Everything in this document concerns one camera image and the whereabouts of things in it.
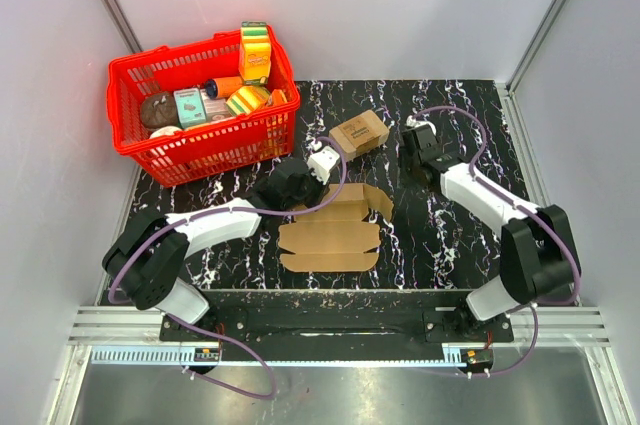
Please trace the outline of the brown cardboard box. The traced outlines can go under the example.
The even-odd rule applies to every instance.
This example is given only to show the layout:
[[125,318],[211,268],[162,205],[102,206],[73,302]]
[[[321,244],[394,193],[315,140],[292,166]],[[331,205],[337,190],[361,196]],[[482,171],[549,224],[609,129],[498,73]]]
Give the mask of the brown cardboard box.
[[280,262],[291,272],[366,272],[378,259],[380,226],[367,219],[376,212],[389,221],[393,202],[381,189],[364,183],[329,186],[333,201],[316,212],[296,216],[279,227]]

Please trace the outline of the kitchen scouring pads pack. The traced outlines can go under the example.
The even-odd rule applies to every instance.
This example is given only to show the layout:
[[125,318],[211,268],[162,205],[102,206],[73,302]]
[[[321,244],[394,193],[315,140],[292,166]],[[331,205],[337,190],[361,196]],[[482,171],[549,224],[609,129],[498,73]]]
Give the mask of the kitchen scouring pads pack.
[[389,137],[389,129],[373,110],[335,126],[329,131],[347,162],[382,146]]

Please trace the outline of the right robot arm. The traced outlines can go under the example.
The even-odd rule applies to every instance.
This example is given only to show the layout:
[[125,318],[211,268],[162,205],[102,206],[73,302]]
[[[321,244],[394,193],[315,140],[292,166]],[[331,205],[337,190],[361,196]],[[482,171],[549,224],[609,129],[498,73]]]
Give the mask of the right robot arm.
[[430,191],[464,207],[500,240],[498,276],[470,292],[449,319],[460,337],[476,341],[500,315],[578,285],[581,266],[562,208],[518,198],[475,165],[447,153],[434,130],[425,123],[402,133],[402,168]]

